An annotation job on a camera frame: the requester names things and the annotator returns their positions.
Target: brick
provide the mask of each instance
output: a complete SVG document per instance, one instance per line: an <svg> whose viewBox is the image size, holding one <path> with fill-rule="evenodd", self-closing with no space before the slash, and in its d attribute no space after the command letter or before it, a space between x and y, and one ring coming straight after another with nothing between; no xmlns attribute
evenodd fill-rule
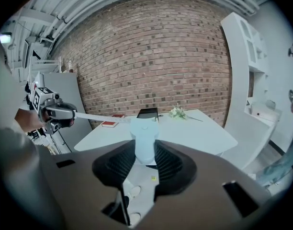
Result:
<svg viewBox="0 0 293 230"><path fill-rule="evenodd" d="M72 60L86 113L168 112L179 103L224 125L231 67L209 0L122 0L76 26L52 52ZM90 122L95 128L99 122Z"/></svg>

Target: white table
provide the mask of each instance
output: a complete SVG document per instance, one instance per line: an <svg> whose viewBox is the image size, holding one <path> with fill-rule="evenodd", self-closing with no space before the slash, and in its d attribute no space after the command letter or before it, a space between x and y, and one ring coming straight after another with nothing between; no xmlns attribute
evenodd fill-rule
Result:
<svg viewBox="0 0 293 230"><path fill-rule="evenodd" d="M159 117L159 135L157 139L214 155L231 149L238 144L229 133L200 110L190 110L185 113L203 122L192 118L187 120L173 119L168 114L163 114L163 117ZM136 118L136 116L127 116L126 118ZM117 124L114 128L99 125L81 140L74 149L84 151L132 140L133 137L129 127L130 124L123 123Z"/></svg>

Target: white ruler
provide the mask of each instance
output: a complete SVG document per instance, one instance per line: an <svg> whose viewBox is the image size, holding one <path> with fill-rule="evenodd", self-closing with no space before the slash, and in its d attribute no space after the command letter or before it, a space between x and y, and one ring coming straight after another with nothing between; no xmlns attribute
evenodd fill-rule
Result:
<svg viewBox="0 0 293 230"><path fill-rule="evenodd" d="M131 122L131 119L129 118L120 118L120 117L107 117L107 116L100 116L100 115L92 115L92 114L86 114L86 113L75 113L75 118L85 118L95 121L107 121L107 122L115 122L115 123L126 123L129 124Z"/></svg>

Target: book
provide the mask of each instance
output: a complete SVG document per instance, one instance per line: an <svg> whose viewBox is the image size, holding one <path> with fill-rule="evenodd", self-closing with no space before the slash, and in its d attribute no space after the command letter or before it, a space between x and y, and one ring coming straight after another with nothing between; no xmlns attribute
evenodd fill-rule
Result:
<svg viewBox="0 0 293 230"><path fill-rule="evenodd" d="M115 114L115 115L112 115L112 117L118 117L118 118L124 118L124 114ZM108 128L114 128L118 123L116 122L108 122L108 121L105 121L102 123L102 127L108 127Z"/></svg>

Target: ceiling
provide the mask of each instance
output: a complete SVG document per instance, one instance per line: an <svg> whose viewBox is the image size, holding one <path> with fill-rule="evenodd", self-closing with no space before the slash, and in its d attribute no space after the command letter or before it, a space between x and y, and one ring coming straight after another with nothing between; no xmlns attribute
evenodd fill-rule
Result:
<svg viewBox="0 0 293 230"><path fill-rule="evenodd" d="M0 30L1 33L12 33L11 42L4 46L12 71L22 71L18 81L26 79L25 67L28 68L30 58L33 61L46 59L53 46L57 46L79 22L115 1L118 0L30 0L25 4ZM264 0L214 1L243 16L251 16ZM39 57L31 57L33 51ZM37 68L38 71L50 72L52 68L42 66Z"/></svg>

